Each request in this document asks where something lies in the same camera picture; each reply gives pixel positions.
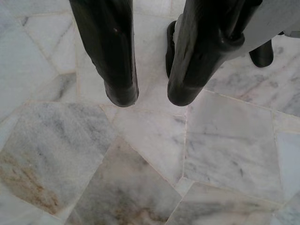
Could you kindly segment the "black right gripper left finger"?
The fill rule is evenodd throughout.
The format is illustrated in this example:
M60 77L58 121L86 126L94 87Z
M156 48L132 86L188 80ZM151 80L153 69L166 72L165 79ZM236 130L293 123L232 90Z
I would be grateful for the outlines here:
M69 0L84 49L104 80L110 101L132 106L139 89L133 0Z

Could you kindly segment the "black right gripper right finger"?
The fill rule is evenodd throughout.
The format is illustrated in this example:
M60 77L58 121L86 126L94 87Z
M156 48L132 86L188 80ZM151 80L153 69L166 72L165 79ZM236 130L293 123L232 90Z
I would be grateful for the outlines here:
M237 50L221 28L224 0L186 0L169 76L167 95L177 106L194 101L210 77Z

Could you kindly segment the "grey black robot right leg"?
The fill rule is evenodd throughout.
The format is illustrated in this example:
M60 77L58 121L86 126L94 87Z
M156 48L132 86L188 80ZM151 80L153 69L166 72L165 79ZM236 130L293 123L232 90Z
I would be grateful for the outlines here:
M272 38L284 34L300 39L300 0L262 0L244 34L244 52L255 66L269 66L274 58Z

